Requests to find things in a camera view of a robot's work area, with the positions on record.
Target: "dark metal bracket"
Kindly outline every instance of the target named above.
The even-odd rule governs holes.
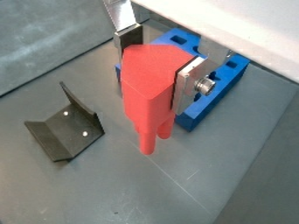
[[[46,122],[25,122],[54,162],[74,159],[106,134],[98,114],[61,83],[71,105]]]

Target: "bolt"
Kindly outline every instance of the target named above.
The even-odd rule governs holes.
[[[213,89],[215,88],[217,82],[210,78],[205,77],[195,81],[194,89],[203,95],[210,95]]]

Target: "gray floor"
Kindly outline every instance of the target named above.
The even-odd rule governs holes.
[[[217,223],[299,221],[299,92]]]
[[[146,23],[149,42],[167,27]],[[193,133],[175,125],[139,153],[119,94],[111,42],[0,98],[0,220],[34,223],[213,223],[272,135],[298,86],[256,66]],[[25,121],[69,100],[99,113],[107,134],[70,163],[54,163]]]

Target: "blue block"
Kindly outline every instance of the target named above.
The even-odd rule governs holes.
[[[217,72],[217,86],[209,96],[195,97],[198,101],[175,117],[175,122],[189,131],[201,123],[205,116],[211,112],[221,99],[238,83],[250,60],[241,55],[236,55],[229,63],[223,65]]]
[[[154,45],[174,45],[181,47],[193,56],[206,57],[198,53],[201,38],[178,28],[171,29],[163,36],[155,39]],[[193,131],[205,116],[211,112],[226,93],[238,83],[250,60],[241,55],[236,55],[226,65],[215,71],[217,86],[209,96],[197,94],[194,104],[175,117],[175,122],[183,128]],[[117,78],[121,81],[121,64],[117,64]]]

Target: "gray wall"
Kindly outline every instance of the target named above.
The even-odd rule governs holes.
[[[149,18],[135,5],[137,19]],[[0,0],[0,96],[113,38],[102,0]]]

